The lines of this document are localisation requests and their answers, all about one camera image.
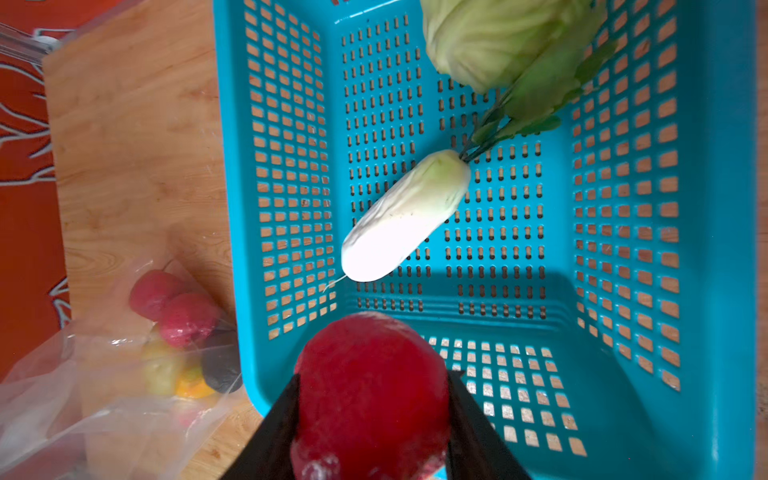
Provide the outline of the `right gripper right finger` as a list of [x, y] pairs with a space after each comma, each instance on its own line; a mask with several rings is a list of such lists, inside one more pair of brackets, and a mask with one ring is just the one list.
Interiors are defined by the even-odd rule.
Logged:
[[449, 371], [451, 432], [445, 468], [452, 480], [497, 480], [532, 477], [496, 433], [461, 380]]

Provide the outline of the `clear zip top bag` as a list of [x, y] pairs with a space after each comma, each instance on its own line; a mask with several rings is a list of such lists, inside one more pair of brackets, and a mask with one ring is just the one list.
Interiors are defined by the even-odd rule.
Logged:
[[[147, 391], [142, 347], [164, 340], [158, 322], [134, 313], [128, 299], [150, 270], [210, 298], [178, 260], [147, 256], [85, 316], [21, 359], [1, 383], [3, 478], [174, 479], [228, 415], [239, 390], [202, 399]], [[173, 347], [184, 369], [201, 366], [204, 340]]]

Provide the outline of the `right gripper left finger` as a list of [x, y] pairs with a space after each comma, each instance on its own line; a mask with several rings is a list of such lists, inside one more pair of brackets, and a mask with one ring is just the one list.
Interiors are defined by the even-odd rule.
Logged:
[[299, 420], [300, 375], [294, 374], [221, 480], [294, 480], [291, 445]]

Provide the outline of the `red fruit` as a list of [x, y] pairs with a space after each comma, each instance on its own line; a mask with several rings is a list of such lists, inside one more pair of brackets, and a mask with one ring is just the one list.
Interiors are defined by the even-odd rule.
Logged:
[[381, 312], [330, 323], [296, 362], [298, 479], [426, 479], [450, 436], [444, 360], [415, 330]]
[[177, 276], [163, 270], [150, 270], [134, 284], [129, 294], [129, 307], [143, 318], [158, 322], [165, 305], [187, 291]]
[[184, 293], [164, 306], [159, 334], [168, 345], [184, 348], [210, 336], [222, 316], [222, 310], [207, 295]]

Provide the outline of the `orange yellow mango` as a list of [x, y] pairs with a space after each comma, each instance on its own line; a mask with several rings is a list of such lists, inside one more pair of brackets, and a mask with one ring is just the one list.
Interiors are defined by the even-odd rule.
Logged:
[[201, 366], [185, 368], [175, 389], [176, 396], [186, 399], [202, 399], [215, 393], [216, 391], [206, 383]]

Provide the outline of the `white radish with leaves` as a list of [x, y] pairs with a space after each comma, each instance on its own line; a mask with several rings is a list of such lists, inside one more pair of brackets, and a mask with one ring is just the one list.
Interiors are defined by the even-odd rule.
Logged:
[[428, 155], [373, 203], [343, 241], [344, 277], [365, 283], [391, 273], [456, 212], [474, 159], [502, 141], [559, 127], [558, 111], [584, 94], [616, 51], [608, 40], [586, 53], [594, 37], [592, 30], [574, 29], [556, 40], [498, 95], [461, 151]]

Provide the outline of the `dark avocado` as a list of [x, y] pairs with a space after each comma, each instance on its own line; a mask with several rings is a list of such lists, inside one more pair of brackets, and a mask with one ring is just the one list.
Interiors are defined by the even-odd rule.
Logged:
[[214, 332], [204, 340], [201, 369], [206, 384], [220, 394], [242, 387], [240, 354], [235, 331]]

